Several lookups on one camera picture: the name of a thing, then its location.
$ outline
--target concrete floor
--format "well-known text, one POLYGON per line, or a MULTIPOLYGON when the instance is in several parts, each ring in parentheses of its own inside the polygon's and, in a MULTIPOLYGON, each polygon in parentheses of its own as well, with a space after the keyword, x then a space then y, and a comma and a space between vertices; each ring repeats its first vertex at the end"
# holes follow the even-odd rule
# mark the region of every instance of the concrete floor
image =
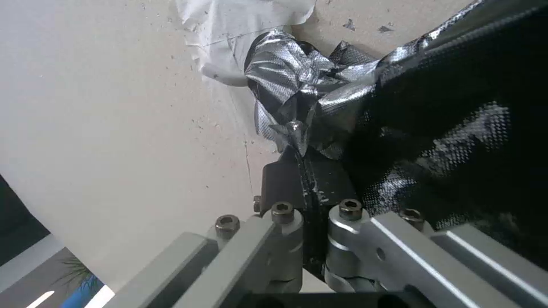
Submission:
MULTIPOLYGON (((318 0, 294 33, 326 53, 344 39, 381 56, 467 2, 318 0)), ((0 3, 0 173, 114 291, 181 232, 250 216, 277 157, 234 120, 226 87, 202 82, 170 6, 0 3)))

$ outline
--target crumpled white paper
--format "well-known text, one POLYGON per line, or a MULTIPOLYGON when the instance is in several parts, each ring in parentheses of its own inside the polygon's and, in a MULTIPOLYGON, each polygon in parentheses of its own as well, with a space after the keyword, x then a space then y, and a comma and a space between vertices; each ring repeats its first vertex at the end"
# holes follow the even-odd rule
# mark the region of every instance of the crumpled white paper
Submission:
POLYGON ((199 71, 227 85, 245 87, 243 65, 257 36, 302 24, 316 0, 176 0, 186 44, 199 71))

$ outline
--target hex socket bolt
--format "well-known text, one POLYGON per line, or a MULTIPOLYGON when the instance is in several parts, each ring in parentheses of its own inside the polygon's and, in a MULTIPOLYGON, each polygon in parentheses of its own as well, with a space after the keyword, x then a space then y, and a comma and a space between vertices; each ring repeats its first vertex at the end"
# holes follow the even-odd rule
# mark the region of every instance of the hex socket bolt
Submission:
POLYGON ((238 230, 239 219, 234 215, 220 216, 215 222, 215 232, 221 238, 230 239, 238 230))
POLYGON ((344 199, 339 203, 339 216, 348 221, 362 218, 362 204, 356 199, 344 199))
POLYGON ((407 221, 415 229, 422 231, 424 228, 424 217, 416 209, 402 209, 399 211, 399 216, 407 221))
POLYGON ((277 224, 288 224, 295 219, 293 205, 289 202, 276 202, 270 211, 272 211, 272 221, 277 224))
POLYGON ((255 213, 261 212, 261 196, 253 196, 253 211, 255 213))

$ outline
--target debris speck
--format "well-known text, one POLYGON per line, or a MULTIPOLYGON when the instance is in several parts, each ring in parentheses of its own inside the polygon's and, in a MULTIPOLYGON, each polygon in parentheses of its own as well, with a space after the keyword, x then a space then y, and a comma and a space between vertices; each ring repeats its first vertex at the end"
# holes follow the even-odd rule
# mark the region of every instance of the debris speck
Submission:
POLYGON ((352 31, 355 31, 356 30, 356 27, 354 27, 354 22, 352 21, 351 18, 348 18, 348 22, 345 23, 344 25, 342 25, 343 27, 347 28, 347 29, 350 29, 352 31))
POLYGON ((390 31, 394 31, 394 30, 392 30, 388 27, 385 27, 385 26, 382 26, 382 27, 379 28, 380 33, 386 33, 386 32, 390 32, 390 31))

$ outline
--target crumpled foil bag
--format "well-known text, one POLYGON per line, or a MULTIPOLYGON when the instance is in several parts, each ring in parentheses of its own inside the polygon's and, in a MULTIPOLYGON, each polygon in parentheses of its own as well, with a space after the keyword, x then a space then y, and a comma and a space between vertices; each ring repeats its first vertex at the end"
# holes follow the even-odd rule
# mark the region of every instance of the crumpled foil bag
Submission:
POLYGON ((371 215, 472 223, 548 269, 546 8, 476 1, 382 59, 265 33, 245 63, 256 130, 341 160, 371 215))

